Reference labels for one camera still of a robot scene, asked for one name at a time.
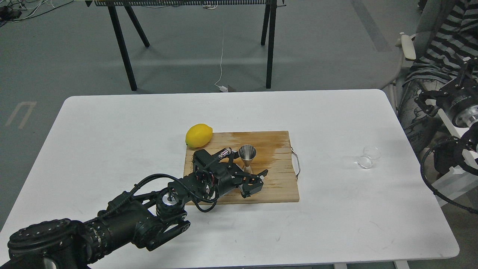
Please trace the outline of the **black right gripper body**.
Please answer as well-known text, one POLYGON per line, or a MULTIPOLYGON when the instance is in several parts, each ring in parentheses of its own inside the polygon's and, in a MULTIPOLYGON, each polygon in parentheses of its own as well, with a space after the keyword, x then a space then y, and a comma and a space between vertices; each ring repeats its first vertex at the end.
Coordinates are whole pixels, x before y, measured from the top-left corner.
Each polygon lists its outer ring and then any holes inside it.
POLYGON ((477 82, 465 80, 461 85, 449 82, 439 90, 437 105, 444 111, 453 126, 471 127, 477 122, 477 82))

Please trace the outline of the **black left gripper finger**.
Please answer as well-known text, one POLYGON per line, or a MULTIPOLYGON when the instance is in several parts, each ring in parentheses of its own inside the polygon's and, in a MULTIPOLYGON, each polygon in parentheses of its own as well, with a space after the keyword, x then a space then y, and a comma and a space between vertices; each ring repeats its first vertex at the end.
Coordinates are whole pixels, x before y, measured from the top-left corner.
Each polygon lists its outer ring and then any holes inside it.
POLYGON ((253 194, 260 192, 264 184, 263 180, 263 176, 259 176, 257 178, 243 177, 241 179, 241 185, 239 186, 241 196, 243 198, 247 198, 253 194))
POLYGON ((269 170, 263 170, 258 174, 252 174, 247 171, 243 171, 242 168, 234 164, 233 165, 233 181, 234 182, 261 182, 267 176, 269 170))

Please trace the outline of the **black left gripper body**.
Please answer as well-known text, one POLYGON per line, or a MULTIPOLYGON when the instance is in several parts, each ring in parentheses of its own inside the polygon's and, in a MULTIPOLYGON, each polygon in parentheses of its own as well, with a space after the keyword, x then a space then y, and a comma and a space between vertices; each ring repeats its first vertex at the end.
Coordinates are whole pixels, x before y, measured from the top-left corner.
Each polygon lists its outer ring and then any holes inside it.
POLYGON ((205 175, 208 185, 220 198, 243 184, 242 170, 233 162, 236 158, 238 154, 231 148, 213 154, 201 149, 193 153, 193 171, 205 175))

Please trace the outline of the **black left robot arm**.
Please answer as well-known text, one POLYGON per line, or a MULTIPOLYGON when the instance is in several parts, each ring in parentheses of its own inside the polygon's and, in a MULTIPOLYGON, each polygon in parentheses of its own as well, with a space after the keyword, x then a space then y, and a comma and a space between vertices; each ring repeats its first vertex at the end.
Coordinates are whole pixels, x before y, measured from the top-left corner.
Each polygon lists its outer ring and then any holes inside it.
POLYGON ((183 178, 157 173, 109 202, 86 222, 56 219, 22 228, 7 243, 10 260, 3 269, 88 269, 89 265, 128 243, 149 251, 184 233, 186 203, 209 212, 220 197, 238 188, 243 198, 261 191, 268 170, 244 171, 234 160, 239 153, 224 148, 215 154, 193 154, 193 171, 183 178))

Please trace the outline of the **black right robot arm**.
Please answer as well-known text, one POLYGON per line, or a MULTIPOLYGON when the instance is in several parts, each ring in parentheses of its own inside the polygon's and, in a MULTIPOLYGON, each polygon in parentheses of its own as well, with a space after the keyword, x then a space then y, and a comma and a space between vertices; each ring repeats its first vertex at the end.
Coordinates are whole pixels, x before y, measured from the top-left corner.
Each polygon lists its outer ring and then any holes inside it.
POLYGON ((422 92, 414 99, 419 108, 429 116, 435 116, 442 109, 457 128, 468 128, 460 137, 451 136, 437 142, 420 161, 420 175, 425 185, 440 199, 451 203, 469 213, 477 214, 477 210, 452 201, 430 184, 423 171, 423 164, 432 152, 442 147, 452 147, 452 160, 465 172, 477 175, 477 169, 465 162, 463 151, 477 152, 477 81, 473 78, 473 71, 477 67, 477 57, 463 59, 460 70, 455 79, 445 84, 439 90, 422 92))

